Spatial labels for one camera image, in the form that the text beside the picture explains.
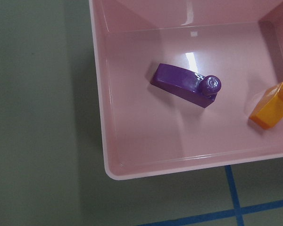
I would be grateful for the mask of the purple toy block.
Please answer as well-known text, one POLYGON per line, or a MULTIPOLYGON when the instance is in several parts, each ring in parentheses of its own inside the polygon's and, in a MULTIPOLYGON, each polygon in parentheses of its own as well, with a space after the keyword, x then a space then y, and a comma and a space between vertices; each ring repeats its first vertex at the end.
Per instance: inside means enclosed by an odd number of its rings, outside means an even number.
POLYGON ((211 105, 222 84, 214 75, 199 73, 168 64, 159 64, 150 83, 202 108, 211 105))

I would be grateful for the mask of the orange toy block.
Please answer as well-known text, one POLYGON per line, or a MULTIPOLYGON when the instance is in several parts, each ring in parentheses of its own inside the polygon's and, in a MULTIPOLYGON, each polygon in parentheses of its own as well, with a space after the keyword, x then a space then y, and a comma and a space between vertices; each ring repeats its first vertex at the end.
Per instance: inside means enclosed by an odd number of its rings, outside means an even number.
POLYGON ((267 89, 249 119, 263 129, 274 127, 283 118, 283 82, 267 89))

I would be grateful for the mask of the pink plastic box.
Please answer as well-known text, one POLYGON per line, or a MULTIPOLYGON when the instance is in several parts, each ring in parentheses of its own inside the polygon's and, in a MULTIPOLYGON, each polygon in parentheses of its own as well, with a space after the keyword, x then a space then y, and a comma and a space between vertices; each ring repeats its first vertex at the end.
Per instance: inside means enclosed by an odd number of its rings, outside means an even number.
POLYGON ((106 174, 126 180, 283 157, 283 0, 91 0, 106 174))

